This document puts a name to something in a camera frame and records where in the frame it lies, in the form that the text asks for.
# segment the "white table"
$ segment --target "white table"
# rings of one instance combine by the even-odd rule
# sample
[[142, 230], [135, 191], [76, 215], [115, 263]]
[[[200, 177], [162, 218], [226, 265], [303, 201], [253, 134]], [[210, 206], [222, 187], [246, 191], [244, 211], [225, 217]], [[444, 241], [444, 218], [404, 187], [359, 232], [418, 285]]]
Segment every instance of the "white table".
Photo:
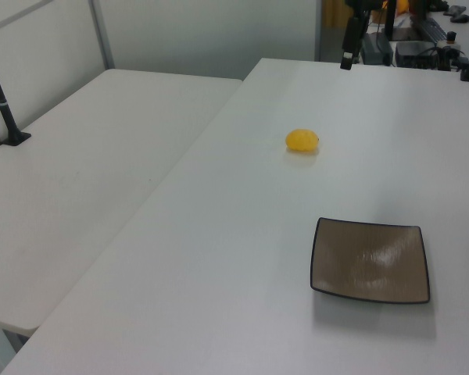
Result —
[[43, 323], [240, 84], [109, 70], [0, 147], [0, 327]]
[[[320, 216], [420, 225], [431, 303], [311, 290]], [[51, 373], [468, 374], [469, 83], [263, 59], [4, 375]]]

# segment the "lemon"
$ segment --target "lemon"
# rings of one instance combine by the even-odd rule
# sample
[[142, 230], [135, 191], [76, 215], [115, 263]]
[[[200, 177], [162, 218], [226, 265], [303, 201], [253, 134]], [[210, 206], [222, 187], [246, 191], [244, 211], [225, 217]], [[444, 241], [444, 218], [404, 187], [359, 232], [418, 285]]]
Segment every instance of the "lemon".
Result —
[[295, 129], [288, 133], [285, 143], [288, 148], [294, 151], [313, 151], [318, 147], [320, 138], [312, 131], [307, 129]]

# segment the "white tabletop surface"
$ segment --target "white tabletop surface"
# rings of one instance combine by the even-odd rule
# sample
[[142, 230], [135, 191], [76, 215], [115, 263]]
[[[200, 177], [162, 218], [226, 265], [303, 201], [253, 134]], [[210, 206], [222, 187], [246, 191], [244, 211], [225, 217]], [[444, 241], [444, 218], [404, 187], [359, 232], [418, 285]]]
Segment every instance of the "white tabletop surface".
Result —
[[0, 327], [43, 323], [240, 84], [109, 70], [0, 147]]
[[[419, 225], [431, 302], [313, 291], [321, 216]], [[263, 59], [4, 375], [52, 373], [469, 374], [469, 83]]]

